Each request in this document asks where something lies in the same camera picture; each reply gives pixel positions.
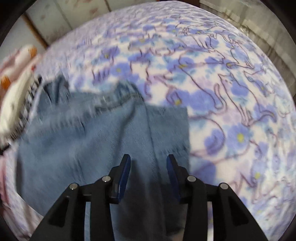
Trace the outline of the white floral wardrobe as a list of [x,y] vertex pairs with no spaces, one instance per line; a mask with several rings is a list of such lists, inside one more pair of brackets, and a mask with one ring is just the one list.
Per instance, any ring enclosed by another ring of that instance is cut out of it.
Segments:
[[14,23],[1,44],[1,61],[31,44],[41,54],[65,34],[108,12],[146,1],[35,1]]

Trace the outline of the white fluffy folded garment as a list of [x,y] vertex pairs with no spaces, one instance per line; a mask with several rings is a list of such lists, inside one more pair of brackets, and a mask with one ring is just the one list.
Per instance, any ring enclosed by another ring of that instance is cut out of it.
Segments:
[[34,80],[32,71],[24,71],[6,92],[1,104],[1,141],[4,141],[16,129],[25,97]]

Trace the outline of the blue denim garment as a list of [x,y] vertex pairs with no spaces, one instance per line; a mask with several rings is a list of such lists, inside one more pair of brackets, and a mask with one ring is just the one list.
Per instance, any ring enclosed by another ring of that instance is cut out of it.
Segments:
[[166,168],[189,166],[186,108],[148,105],[137,87],[71,92],[63,76],[43,86],[37,112],[18,142],[16,190],[45,215],[71,184],[94,183],[125,154],[132,166],[123,200],[111,207],[116,240],[168,240],[182,208]]

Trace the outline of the pink white plush toy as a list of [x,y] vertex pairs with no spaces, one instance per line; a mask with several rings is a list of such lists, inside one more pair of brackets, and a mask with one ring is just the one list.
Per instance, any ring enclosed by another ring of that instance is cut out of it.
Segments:
[[34,45],[25,45],[8,57],[1,66],[1,90],[8,90],[11,83],[36,55],[37,48]]

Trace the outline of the purple cat print blanket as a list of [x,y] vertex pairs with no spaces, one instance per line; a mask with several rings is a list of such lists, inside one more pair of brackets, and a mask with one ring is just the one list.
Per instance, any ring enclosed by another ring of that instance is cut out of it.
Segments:
[[186,108],[189,174],[227,183],[268,240],[287,231],[295,217],[295,104],[266,54],[224,19],[180,1],[130,6],[71,31],[18,78],[27,70],[43,80],[23,132],[1,155],[1,240],[29,240],[45,216],[17,193],[17,154],[43,86],[60,76],[71,92],[129,82],[148,105]]

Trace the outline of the black white printed folded garment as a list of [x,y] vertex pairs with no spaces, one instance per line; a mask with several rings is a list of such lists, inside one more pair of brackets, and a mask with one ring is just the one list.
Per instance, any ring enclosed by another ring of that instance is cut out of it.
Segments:
[[1,141],[1,155],[10,147],[10,143],[15,141],[21,135],[26,124],[28,123],[30,109],[32,107],[37,90],[42,83],[42,80],[43,79],[41,76],[35,77],[34,82],[31,84],[29,92],[25,97],[25,103],[21,110],[20,119],[18,124],[16,125],[16,129],[7,138],[5,138],[4,141]]

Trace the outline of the beige curtain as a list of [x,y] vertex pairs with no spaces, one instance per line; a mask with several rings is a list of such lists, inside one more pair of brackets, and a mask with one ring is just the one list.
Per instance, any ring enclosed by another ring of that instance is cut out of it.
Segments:
[[269,57],[289,87],[295,84],[295,43],[277,16],[260,1],[200,1],[248,36]]

